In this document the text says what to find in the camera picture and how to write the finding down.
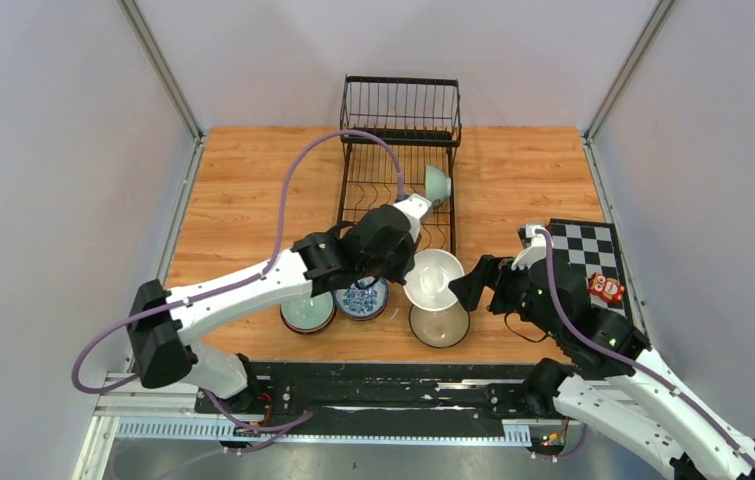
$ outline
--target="floral pattern bowl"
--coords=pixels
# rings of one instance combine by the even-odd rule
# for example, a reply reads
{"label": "floral pattern bowl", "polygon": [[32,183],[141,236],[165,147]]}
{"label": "floral pattern bowl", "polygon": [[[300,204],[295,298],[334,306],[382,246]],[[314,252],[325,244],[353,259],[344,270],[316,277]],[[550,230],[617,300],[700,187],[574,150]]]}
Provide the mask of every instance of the floral pattern bowl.
{"label": "floral pattern bowl", "polygon": [[344,290],[333,292],[336,308],[353,320],[371,320],[380,315],[389,302],[389,282],[374,277],[357,280]]}

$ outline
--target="dish rack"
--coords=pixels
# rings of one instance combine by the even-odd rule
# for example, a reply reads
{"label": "dish rack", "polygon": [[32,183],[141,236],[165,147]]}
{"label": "dish rack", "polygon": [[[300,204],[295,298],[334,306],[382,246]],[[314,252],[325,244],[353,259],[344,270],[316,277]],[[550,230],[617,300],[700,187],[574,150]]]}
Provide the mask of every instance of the dish rack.
{"label": "dish rack", "polygon": [[[456,254],[454,161],[462,139],[459,82],[448,79],[345,77],[339,127],[376,135],[401,161],[406,190],[424,196],[424,171],[433,165],[452,181],[451,197],[425,219],[418,249]],[[338,222],[359,222],[395,201],[395,169],[388,152],[370,140],[342,136],[345,173]]]}

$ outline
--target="wooden table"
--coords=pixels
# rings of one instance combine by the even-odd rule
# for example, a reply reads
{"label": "wooden table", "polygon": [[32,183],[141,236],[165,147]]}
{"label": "wooden table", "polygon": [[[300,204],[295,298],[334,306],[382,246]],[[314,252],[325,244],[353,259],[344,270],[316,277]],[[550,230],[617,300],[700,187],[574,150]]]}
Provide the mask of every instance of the wooden table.
{"label": "wooden table", "polygon": [[[169,286],[215,278],[268,258],[274,243],[281,182],[292,160],[328,128],[214,128],[177,243]],[[336,223],[344,157],[338,139],[298,167],[286,206],[284,248]],[[551,217],[603,221],[589,167],[574,128],[465,127],[454,165],[457,256],[466,271],[480,255],[515,255],[516,228]],[[252,360],[536,363],[567,360],[556,344],[528,343],[485,311],[484,293],[459,345],[438,350],[412,335],[409,301],[393,285],[384,313],[355,322],[339,313],[323,332],[288,330],[278,308],[241,318],[205,340]],[[530,324],[510,318],[536,338]]]}

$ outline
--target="red toy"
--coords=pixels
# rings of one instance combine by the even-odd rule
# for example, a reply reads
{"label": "red toy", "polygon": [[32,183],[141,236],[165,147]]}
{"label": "red toy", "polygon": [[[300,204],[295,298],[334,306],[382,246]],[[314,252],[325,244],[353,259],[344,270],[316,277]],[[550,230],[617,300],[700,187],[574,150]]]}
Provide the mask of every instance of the red toy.
{"label": "red toy", "polygon": [[607,278],[601,273],[594,273],[589,279],[589,293],[607,304],[620,303],[624,297],[624,286],[615,278]]}

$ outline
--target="chessboard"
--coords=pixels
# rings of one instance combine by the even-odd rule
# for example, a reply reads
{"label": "chessboard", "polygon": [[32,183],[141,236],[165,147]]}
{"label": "chessboard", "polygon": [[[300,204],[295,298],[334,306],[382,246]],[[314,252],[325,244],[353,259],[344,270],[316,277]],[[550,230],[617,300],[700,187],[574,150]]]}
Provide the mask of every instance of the chessboard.
{"label": "chessboard", "polygon": [[632,322],[615,226],[611,223],[552,218],[548,231],[554,238],[554,258],[583,268],[586,271],[587,286],[593,274],[601,273],[607,278],[618,280],[625,287],[624,299],[618,305],[607,305],[594,295],[590,295],[590,298],[593,304],[618,312]]}

